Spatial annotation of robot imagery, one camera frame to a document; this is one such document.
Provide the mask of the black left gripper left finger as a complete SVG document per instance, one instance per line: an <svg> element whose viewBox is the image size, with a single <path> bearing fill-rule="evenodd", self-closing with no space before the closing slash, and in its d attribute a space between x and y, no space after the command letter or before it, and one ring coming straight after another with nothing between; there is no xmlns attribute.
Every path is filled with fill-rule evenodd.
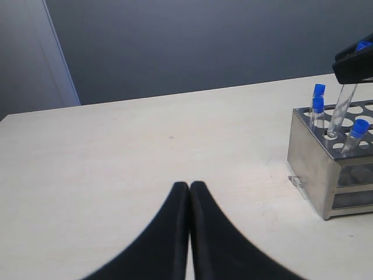
<svg viewBox="0 0 373 280"><path fill-rule="evenodd" d="M146 229L86 279L185 279L189 224L189 187L179 181Z"/></svg>

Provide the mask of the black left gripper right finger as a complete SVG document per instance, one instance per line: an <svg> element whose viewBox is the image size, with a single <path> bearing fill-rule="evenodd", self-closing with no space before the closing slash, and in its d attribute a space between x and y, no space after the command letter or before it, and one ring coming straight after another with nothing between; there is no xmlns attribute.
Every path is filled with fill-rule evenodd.
<svg viewBox="0 0 373 280"><path fill-rule="evenodd" d="M204 182L191 184L190 205L195 279L301 279L245 238Z"/></svg>

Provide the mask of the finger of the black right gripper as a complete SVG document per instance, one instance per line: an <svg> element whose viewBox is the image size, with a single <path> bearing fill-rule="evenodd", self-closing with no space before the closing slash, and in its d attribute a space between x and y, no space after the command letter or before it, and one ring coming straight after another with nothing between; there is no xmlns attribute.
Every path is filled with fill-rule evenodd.
<svg viewBox="0 0 373 280"><path fill-rule="evenodd" d="M332 65L341 85L372 83L372 52L354 53Z"/></svg>
<svg viewBox="0 0 373 280"><path fill-rule="evenodd" d="M360 51L364 48L372 46L372 37L373 37L373 34L371 33L367 37L364 37L363 39L359 40L358 42L350 45L349 47L345 48L341 52L337 53L335 55L335 61L341 60L342 58L344 58L344 57L346 57L350 54L356 53L356 52L358 52L358 51Z"/></svg>

